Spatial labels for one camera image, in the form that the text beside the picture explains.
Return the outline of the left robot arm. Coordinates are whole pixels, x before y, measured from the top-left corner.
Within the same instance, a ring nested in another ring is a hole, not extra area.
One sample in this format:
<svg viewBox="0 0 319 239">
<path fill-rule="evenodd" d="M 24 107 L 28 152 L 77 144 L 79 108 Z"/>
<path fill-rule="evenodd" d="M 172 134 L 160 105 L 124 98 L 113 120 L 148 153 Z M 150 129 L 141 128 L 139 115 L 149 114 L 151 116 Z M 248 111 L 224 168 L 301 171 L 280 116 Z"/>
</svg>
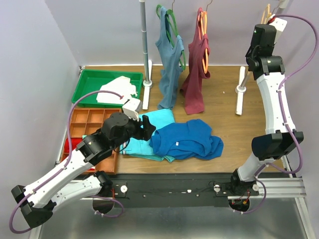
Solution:
<svg viewBox="0 0 319 239">
<path fill-rule="evenodd" d="M 27 186 L 17 185 L 11 193 L 17 202 L 10 220 L 13 233 L 13 219 L 20 210 L 30 229 L 48 221 L 53 213 L 66 204 L 92 196 L 107 196 L 112 181 L 104 171 L 97 171 L 85 180 L 70 185 L 78 175 L 110 157 L 113 151 L 131 138 L 148 141 L 156 127 L 148 116 L 131 119 L 124 113 L 115 112 L 107 118 L 102 127 L 87 135 L 69 156 L 50 172 Z"/>
</svg>

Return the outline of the yellow wooden hanger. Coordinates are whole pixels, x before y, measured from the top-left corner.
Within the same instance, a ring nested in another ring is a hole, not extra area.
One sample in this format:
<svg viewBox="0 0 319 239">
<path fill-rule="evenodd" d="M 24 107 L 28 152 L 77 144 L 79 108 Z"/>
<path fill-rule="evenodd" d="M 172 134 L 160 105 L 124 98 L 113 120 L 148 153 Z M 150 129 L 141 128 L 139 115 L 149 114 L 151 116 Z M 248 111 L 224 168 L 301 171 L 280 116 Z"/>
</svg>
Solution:
<svg viewBox="0 0 319 239">
<path fill-rule="evenodd" d="M 271 16 L 273 15 L 273 13 L 271 12 L 271 4 L 268 3 L 263 11 L 262 17 L 261 17 L 261 24 L 266 24 Z"/>
</svg>

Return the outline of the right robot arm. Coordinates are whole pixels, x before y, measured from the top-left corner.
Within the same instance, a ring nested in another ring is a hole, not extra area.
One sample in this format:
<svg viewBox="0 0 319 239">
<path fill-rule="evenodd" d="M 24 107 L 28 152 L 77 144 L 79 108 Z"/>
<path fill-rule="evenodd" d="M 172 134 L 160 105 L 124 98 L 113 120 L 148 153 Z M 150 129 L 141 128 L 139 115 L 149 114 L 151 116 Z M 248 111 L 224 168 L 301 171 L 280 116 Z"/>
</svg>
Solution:
<svg viewBox="0 0 319 239">
<path fill-rule="evenodd" d="M 254 27 L 250 48 L 246 53 L 248 70 L 263 100 L 266 117 L 265 134 L 252 139 L 252 153 L 246 162 L 236 169 L 229 189 L 233 195 L 242 196 L 256 184 L 260 172 L 277 159 L 296 149 L 300 162 L 295 173 L 303 166 L 301 142 L 304 134 L 297 131 L 290 117 L 284 86 L 285 68 L 282 57 L 274 56 L 277 29 L 271 24 Z"/>
</svg>

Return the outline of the blue tank top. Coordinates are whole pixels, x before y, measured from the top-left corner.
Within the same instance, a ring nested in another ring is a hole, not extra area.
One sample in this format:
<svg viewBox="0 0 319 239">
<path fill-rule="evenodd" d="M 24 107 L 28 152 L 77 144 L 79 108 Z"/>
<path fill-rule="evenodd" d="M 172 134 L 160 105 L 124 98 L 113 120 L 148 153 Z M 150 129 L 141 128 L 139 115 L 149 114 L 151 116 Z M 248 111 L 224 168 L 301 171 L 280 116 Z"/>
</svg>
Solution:
<svg viewBox="0 0 319 239">
<path fill-rule="evenodd" d="M 192 119 L 156 130 L 150 139 L 150 147 L 155 155 L 161 157 L 212 160 L 221 156 L 224 143 L 221 138 L 212 135 L 212 128 L 207 123 Z"/>
</svg>

